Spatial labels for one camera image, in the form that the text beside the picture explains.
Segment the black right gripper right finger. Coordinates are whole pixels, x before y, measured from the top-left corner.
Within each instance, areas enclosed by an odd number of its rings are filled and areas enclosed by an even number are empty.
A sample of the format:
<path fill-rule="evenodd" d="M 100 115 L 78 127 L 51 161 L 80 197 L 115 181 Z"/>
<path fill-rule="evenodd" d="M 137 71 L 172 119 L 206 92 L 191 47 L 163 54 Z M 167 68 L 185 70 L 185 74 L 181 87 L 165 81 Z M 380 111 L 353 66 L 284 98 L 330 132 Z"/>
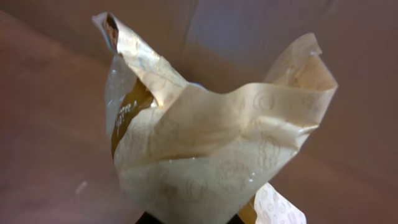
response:
<path fill-rule="evenodd" d="M 238 215 L 234 215 L 228 222 L 227 224 L 244 224 L 242 219 Z"/>

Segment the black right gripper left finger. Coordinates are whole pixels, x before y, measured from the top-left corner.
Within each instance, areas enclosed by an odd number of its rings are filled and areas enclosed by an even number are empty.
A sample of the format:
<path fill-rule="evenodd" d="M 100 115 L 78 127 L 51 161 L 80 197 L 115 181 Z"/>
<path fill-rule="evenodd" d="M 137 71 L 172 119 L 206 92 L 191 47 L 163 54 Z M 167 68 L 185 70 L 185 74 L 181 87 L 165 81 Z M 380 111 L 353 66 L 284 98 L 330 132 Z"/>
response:
<path fill-rule="evenodd" d="M 150 213 L 144 212 L 135 224 L 163 224 L 156 217 L 152 216 Z"/>

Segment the brown snack packet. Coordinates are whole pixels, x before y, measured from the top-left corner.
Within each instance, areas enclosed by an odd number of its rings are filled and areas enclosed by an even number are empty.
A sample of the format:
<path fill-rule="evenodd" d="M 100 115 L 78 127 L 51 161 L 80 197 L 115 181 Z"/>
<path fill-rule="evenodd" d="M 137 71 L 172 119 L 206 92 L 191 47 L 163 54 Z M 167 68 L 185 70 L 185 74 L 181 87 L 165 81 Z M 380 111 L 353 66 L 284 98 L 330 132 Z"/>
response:
<path fill-rule="evenodd" d="M 270 184 L 316 130 L 338 87 L 313 33 L 260 83 L 214 93 L 186 81 L 109 12 L 92 18 L 113 61 L 106 134 L 123 194 L 161 223 L 305 223 Z"/>

